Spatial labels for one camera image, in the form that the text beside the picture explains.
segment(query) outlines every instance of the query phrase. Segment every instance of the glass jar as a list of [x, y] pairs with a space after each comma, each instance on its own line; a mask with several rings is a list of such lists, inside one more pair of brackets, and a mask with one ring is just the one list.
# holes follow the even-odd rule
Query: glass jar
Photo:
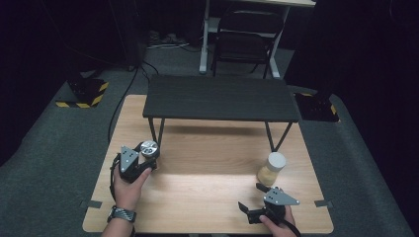
[[279, 152], [272, 152], [269, 154], [265, 166], [263, 166], [258, 174], [258, 180], [265, 186], [271, 186], [278, 177], [280, 171], [286, 166], [286, 157]]

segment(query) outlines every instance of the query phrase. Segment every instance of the white lid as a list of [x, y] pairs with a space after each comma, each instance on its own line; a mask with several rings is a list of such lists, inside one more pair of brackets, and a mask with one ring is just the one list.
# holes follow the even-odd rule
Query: white lid
[[266, 166], [273, 172], [279, 172], [287, 164], [286, 157], [280, 152], [272, 152], [269, 154]]

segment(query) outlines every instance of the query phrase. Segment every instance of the small black table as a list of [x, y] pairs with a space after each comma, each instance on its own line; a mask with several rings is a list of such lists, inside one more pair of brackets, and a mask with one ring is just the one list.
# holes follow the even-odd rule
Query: small black table
[[[278, 151], [298, 115], [282, 80], [154, 75], [142, 112], [153, 140], [161, 146], [165, 119], [263, 121], [272, 151]], [[154, 118], [161, 119], [156, 137]], [[274, 147], [269, 122], [288, 122]]]

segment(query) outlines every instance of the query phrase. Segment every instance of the gray carpet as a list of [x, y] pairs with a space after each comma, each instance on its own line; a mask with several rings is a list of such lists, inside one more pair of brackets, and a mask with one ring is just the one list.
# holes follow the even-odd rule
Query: gray carpet
[[[277, 52], [283, 75], [292, 55], [289, 50]], [[198, 52], [150, 49], [144, 59], [160, 74], [199, 74]], [[146, 94], [145, 75], [155, 73], [147, 64], [142, 66], [130, 87], [135, 71], [104, 71], [99, 78], [110, 85], [94, 109], [56, 107], [54, 101], [68, 96], [68, 88], [63, 85], [57, 92], [20, 149], [0, 168], [1, 237], [99, 235], [82, 229], [85, 203], [96, 185], [108, 149], [109, 127], [112, 134], [120, 100], [126, 89], [128, 94]], [[251, 69], [251, 65], [220, 63], [217, 72], [261, 77], [262, 66], [249, 74]], [[330, 215], [335, 229], [329, 236], [413, 236], [345, 106], [339, 98], [332, 97], [331, 101], [340, 122], [299, 123], [324, 197], [332, 204]]]

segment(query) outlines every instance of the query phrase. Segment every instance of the human arm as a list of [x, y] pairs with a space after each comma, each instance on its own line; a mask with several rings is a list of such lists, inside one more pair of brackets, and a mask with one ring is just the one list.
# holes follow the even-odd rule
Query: human arm
[[[136, 204], [141, 197], [141, 188], [151, 173], [148, 168], [132, 183], [127, 183], [120, 176], [117, 166], [114, 170], [114, 187], [116, 206], [130, 211], [136, 210]], [[102, 233], [102, 237], [128, 237], [132, 232], [133, 223], [121, 218], [113, 218]]]
[[[286, 205], [286, 216], [284, 219], [292, 225], [295, 225], [293, 212], [289, 205]], [[272, 232], [273, 237], [295, 237], [295, 234], [285, 224], [277, 225], [265, 215], [261, 215], [260, 220]]]

